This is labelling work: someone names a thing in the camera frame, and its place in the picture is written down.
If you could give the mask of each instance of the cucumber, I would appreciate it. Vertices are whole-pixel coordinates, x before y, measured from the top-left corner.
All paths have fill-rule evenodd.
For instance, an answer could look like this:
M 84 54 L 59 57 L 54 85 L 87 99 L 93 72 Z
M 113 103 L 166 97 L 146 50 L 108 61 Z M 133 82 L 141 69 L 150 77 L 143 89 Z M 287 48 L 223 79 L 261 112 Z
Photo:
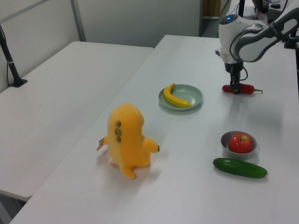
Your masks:
M 268 174 L 266 169 L 258 165 L 229 158 L 217 158 L 213 164 L 221 171 L 239 176 L 262 178 Z

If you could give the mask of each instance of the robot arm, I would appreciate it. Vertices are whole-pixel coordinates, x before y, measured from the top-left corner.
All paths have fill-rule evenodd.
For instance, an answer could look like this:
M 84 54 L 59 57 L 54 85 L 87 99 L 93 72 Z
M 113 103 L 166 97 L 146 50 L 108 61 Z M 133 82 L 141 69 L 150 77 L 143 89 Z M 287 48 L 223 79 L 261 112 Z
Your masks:
M 225 63 L 231 75 L 230 85 L 239 93 L 240 71 L 243 62 L 256 62 L 274 44 L 286 38 L 299 27 L 299 1 L 289 0 L 280 17 L 266 25 L 261 21 L 244 19 L 238 15 L 226 16 L 219 24 L 221 49 L 216 54 Z

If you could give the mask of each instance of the light green plate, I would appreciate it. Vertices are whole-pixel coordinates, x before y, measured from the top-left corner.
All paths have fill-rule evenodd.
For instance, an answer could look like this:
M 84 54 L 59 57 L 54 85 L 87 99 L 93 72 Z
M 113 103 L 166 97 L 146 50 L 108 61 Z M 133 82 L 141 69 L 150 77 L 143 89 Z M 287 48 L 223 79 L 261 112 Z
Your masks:
M 201 101 L 202 101 L 202 93 L 199 89 L 195 88 L 191 85 L 183 85 L 178 84 L 175 85 L 172 89 L 172 95 L 184 100 L 187 100 L 192 106 L 189 107 L 177 107 L 175 105 L 172 105 L 166 101 L 163 95 L 163 90 L 159 93 L 159 100 L 160 103 L 165 106 L 168 109 L 174 110 L 174 111 L 188 111 L 193 109 L 194 107 L 197 107 Z

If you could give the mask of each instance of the fruit stem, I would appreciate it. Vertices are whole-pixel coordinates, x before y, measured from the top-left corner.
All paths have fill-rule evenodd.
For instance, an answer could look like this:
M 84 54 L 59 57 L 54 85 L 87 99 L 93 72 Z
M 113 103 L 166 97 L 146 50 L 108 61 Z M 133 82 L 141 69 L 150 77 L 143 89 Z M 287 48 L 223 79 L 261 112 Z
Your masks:
M 262 93 L 263 93 L 263 91 L 262 91 L 262 90 L 258 90 L 258 89 L 254 89 L 254 90 L 253 90 L 253 92 L 257 92 L 257 91 L 260 91 L 260 92 L 262 92 Z

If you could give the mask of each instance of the plush toy arm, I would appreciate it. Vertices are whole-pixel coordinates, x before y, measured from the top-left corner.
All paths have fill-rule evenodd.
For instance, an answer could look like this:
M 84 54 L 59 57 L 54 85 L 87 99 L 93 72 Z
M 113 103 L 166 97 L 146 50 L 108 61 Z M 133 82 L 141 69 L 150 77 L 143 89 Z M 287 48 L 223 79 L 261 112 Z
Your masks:
M 142 143 L 143 150 L 149 153 L 157 153 L 160 151 L 159 146 L 152 139 L 144 138 Z
M 104 145 L 107 145 L 107 144 L 108 144 L 108 135 L 106 135 L 106 136 L 104 137 L 103 144 L 104 144 Z

